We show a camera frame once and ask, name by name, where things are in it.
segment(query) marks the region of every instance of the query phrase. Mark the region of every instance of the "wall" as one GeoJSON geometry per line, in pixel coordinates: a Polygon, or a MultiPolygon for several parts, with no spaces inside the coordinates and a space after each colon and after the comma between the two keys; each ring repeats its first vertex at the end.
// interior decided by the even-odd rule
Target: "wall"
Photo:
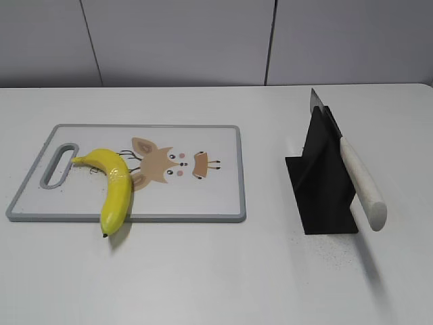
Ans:
{"type": "Polygon", "coordinates": [[[263,85],[270,0],[83,0],[104,86],[263,85]]]}
{"type": "Polygon", "coordinates": [[[432,0],[279,0],[268,85],[428,83],[432,0]]]}
{"type": "Polygon", "coordinates": [[[0,1],[0,87],[100,86],[78,1],[0,1]]]}

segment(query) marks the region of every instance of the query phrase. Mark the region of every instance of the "yellow banana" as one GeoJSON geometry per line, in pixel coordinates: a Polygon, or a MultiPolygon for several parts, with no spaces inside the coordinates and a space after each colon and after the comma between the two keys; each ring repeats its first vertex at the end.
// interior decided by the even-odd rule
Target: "yellow banana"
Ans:
{"type": "Polygon", "coordinates": [[[101,229],[103,237],[113,234],[123,224],[131,201],[132,183],[127,164],[109,149],[95,149],[71,161],[77,165],[96,167],[107,175],[108,190],[101,212],[101,229]]]}

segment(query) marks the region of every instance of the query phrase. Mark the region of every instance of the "white knife handle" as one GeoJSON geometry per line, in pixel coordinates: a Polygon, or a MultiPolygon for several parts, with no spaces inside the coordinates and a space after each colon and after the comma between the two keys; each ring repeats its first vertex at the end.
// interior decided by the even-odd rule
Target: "white knife handle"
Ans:
{"type": "Polygon", "coordinates": [[[370,227],[375,232],[378,232],[386,222],[387,210],[384,199],[367,168],[344,137],[340,139],[340,154],[357,191],[370,227]]]}

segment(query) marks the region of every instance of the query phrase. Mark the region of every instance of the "knife stand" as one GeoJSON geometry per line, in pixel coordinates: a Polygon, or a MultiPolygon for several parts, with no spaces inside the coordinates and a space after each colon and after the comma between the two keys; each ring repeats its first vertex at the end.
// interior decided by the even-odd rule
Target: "knife stand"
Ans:
{"type": "Polygon", "coordinates": [[[339,133],[314,107],[302,156],[286,157],[306,235],[358,232],[349,209],[355,188],[340,156],[339,133]]]}

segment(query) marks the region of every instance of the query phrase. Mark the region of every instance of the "cartoon animal print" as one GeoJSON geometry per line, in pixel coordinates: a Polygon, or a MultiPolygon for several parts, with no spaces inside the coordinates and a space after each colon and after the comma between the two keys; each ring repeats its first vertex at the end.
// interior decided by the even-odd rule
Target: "cartoon animal print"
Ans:
{"type": "MultiPolygon", "coordinates": [[[[168,183],[165,179],[165,175],[173,174],[173,167],[180,167],[181,169],[184,167],[188,167],[187,162],[176,162],[176,156],[174,154],[169,154],[170,150],[173,147],[161,148],[159,149],[154,142],[151,142],[146,139],[141,139],[139,137],[134,137],[132,139],[133,149],[136,153],[138,153],[143,158],[139,158],[133,151],[131,150],[122,150],[119,155],[129,155],[129,159],[137,159],[140,160],[140,166],[134,169],[130,169],[129,172],[132,173],[136,170],[138,172],[132,173],[131,177],[133,180],[134,191],[140,190],[147,185],[151,181],[157,181],[159,183],[168,183]]],[[[185,158],[184,153],[179,154],[180,159],[185,158]]],[[[192,172],[194,177],[198,179],[205,178],[207,175],[208,168],[210,169],[220,169],[220,167],[211,167],[208,166],[210,163],[220,163],[219,160],[208,162],[208,154],[206,152],[198,152],[194,156],[195,167],[192,172]]],[[[183,171],[178,170],[176,172],[177,176],[182,176],[183,171]]]]}
{"type": "Polygon", "coordinates": [[[197,152],[194,155],[194,160],[196,162],[196,165],[194,167],[194,170],[192,171],[192,175],[194,175],[194,177],[197,177],[198,179],[202,179],[205,178],[208,174],[208,169],[220,169],[220,166],[217,167],[213,167],[213,166],[209,166],[209,164],[211,163],[220,163],[219,160],[214,160],[214,161],[208,161],[208,153],[207,152],[197,152]]]}

